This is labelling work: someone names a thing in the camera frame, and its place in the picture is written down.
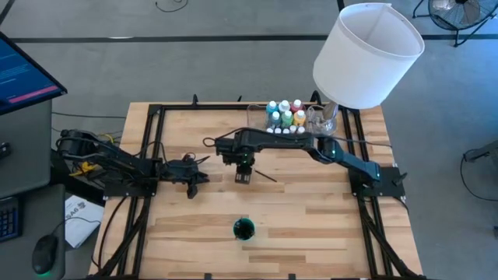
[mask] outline gray floor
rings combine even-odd
[[[0,0],[0,9],[6,3]],[[393,0],[409,16],[415,0]],[[190,0],[164,14],[152,0],[17,0],[0,30],[11,37],[128,37],[249,33],[327,33],[333,0]],[[161,2],[165,7],[168,2]],[[430,19],[411,19],[422,34],[445,34]],[[480,33],[498,33],[492,20]],[[69,89],[54,109],[125,115],[132,101],[306,99],[322,42],[22,44]],[[426,52],[383,103],[425,275],[494,278],[498,203],[473,198],[460,181],[461,154],[498,139],[498,40],[426,41]],[[123,121],[54,117],[55,128],[95,132]],[[468,184],[498,198],[498,176],[483,159],[464,170]],[[66,278],[82,277],[93,237],[67,253]]]

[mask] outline fan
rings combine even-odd
[[[422,2],[424,0],[420,0],[413,10],[413,18],[417,17],[416,10]],[[454,46],[458,47],[474,35],[491,17],[495,16],[496,8],[498,8],[498,0],[429,0],[429,15],[421,16],[430,16],[440,28],[456,31]],[[460,30],[466,30],[478,24],[480,25],[465,40],[458,42]]]

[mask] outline green cup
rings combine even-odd
[[[254,223],[248,218],[240,218],[233,224],[233,235],[238,240],[249,240],[255,232]]]

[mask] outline desk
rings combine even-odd
[[[0,243],[0,270],[5,279],[39,279],[31,268],[33,248],[64,220],[64,186],[48,186],[51,110],[49,100],[0,117],[0,142],[10,142],[12,146],[12,154],[0,160],[0,198],[20,196],[23,211],[22,236]],[[55,232],[57,257],[44,280],[64,276],[64,232],[64,226]]]
[[[148,108],[149,103],[130,105],[121,140],[125,151],[140,150]],[[363,110],[361,115],[366,140],[388,143],[381,108]],[[287,278],[289,273],[297,278],[369,277],[347,170],[317,163],[303,151],[264,150],[256,154],[254,167],[278,183],[253,173],[250,185],[235,184],[235,166],[225,166],[202,139],[243,126],[244,110],[167,111],[161,138],[168,159],[179,159],[186,152],[195,152],[198,158],[212,156],[199,167],[211,182],[199,185],[193,200],[187,199],[186,186],[160,183],[151,204],[140,278],[203,278],[204,273],[213,278]],[[344,137],[343,127],[339,116],[337,136]],[[393,163],[388,147],[368,146],[368,152],[382,166]],[[97,244],[119,200],[106,203]],[[129,201],[110,225],[104,260],[122,241]],[[393,198],[379,202],[389,242],[414,272],[422,273],[406,210]],[[248,241],[233,238],[233,223],[241,216],[256,225],[256,234]],[[131,248],[127,273],[135,245]],[[374,249],[382,273],[377,244]],[[95,271],[92,266],[89,273]]]

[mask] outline white paper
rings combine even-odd
[[[78,248],[86,238],[99,226],[98,222],[87,222],[81,219],[69,219],[80,217],[89,221],[102,221],[103,207],[88,202],[75,195],[65,201],[65,240],[71,246]]]

